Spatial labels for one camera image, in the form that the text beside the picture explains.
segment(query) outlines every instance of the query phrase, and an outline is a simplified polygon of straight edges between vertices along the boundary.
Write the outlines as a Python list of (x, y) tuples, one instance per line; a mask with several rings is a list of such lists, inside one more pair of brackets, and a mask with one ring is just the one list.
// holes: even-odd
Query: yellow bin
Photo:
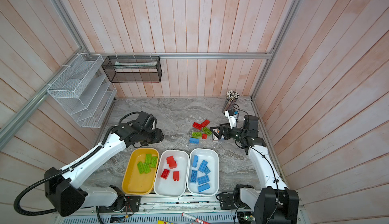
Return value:
[(144, 163), (146, 154), (158, 157), (159, 153), (153, 148), (140, 148), (132, 152), (129, 157), (126, 173), (122, 182), (122, 190), (126, 194), (144, 195), (152, 191), (154, 186), (155, 174), (158, 168), (158, 161), (156, 168), (150, 168), (151, 172), (139, 174), (138, 162)]

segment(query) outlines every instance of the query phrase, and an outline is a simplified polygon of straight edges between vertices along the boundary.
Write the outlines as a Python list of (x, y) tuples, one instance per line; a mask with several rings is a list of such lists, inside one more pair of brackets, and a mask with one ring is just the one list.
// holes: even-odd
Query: wood plank wallpaper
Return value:
[[(91, 52), (266, 52), (293, 0), (62, 0)], [(162, 60), (161, 83), (119, 97), (251, 95), (265, 60)]]
[(389, 218), (389, 0), (304, 0), (255, 103), (312, 223)]
[[(79, 49), (50, 0), (0, 0), (0, 128)], [(12, 205), (26, 187), (84, 154), (95, 130), (80, 128), (49, 97), (0, 152), (2, 223), (45, 223)], [(22, 199), (29, 210), (52, 208), (43, 186)]]

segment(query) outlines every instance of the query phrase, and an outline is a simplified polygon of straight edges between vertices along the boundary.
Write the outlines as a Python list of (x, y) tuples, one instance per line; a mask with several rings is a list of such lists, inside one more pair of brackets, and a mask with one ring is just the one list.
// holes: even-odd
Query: blue block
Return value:
[(206, 166), (205, 169), (204, 169), (204, 173), (205, 173), (205, 174), (208, 174), (208, 173), (210, 173), (210, 172), (211, 172), (211, 170), (209, 170), (208, 166)]
[(198, 168), (198, 170), (203, 173), (204, 170), (205, 170), (205, 167), (207, 166), (207, 164), (208, 164), (208, 162), (206, 160), (203, 160), (201, 162), (200, 167)]
[(197, 171), (196, 170), (192, 170), (191, 182), (195, 183), (196, 182), (196, 178), (197, 178)]
[(200, 139), (196, 139), (196, 138), (189, 138), (189, 143), (192, 143), (192, 144), (198, 144), (200, 142)]
[(198, 162), (198, 156), (197, 155), (195, 155), (194, 157), (193, 157), (193, 163), (192, 163), (192, 167), (197, 167), (197, 162)]
[(208, 175), (205, 175), (205, 176), (202, 176), (202, 177), (197, 178), (197, 182), (198, 182), (198, 184), (205, 184), (205, 183), (208, 183), (208, 182), (209, 182), (209, 177), (208, 177)]
[(203, 185), (200, 185), (199, 187), (197, 187), (198, 192), (203, 192), (204, 190), (207, 190), (207, 189), (209, 189), (209, 188), (210, 188), (210, 186), (209, 186), (208, 183), (203, 184)]

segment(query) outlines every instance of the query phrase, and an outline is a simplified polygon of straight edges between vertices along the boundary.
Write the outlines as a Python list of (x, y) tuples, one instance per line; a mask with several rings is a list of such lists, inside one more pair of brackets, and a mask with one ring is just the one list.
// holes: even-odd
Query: marble tabletop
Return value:
[[(151, 144), (161, 155), (167, 149), (185, 151), (188, 154), (195, 148), (207, 148), (219, 155), (219, 191), (232, 191), (236, 184), (249, 184), (260, 189), (260, 183), (251, 160), (243, 149), (239, 149), (233, 139), (213, 142), (212, 137), (200, 140), (198, 145), (189, 144), (188, 137), (195, 132), (193, 122), (202, 123), (208, 119), (208, 127), (228, 123), (221, 112), (225, 98), (131, 98), (118, 99), (109, 117), (106, 129), (118, 123), (123, 115), (134, 111), (145, 111), (154, 115), (157, 128), (162, 129), (165, 139), (161, 143)], [(237, 104), (250, 115), (255, 115), (250, 98), (239, 97)], [(238, 127), (243, 124), (245, 113), (241, 112)], [(107, 187), (116, 185), (121, 188), (124, 173), (133, 147), (124, 149), (98, 168), (84, 183), (86, 186)]]

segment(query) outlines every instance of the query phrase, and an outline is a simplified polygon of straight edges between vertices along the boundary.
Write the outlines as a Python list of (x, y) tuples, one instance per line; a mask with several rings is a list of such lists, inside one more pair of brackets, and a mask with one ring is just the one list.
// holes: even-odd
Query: green block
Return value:
[(143, 168), (143, 163), (140, 161), (137, 165), (138, 165), (139, 174), (144, 173), (145, 169)]
[(146, 161), (145, 163), (150, 164), (151, 163), (151, 154), (146, 154)]
[(145, 173), (149, 173), (151, 172), (151, 169), (149, 167), (149, 164), (148, 163), (143, 163), (143, 168), (145, 170)]
[(201, 132), (193, 132), (192, 133), (193, 138), (201, 139), (201, 136), (202, 136)]
[(210, 131), (210, 129), (208, 129), (207, 127), (204, 127), (202, 130), (202, 132), (206, 133), (207, 135), (211, 135), (212, 132)]
[(157, 167), (157, 163), (158, 163), (158, 157), (157, 156), (153, 156), (151, 158), (151, 167), (152, 168), (156, 168)]

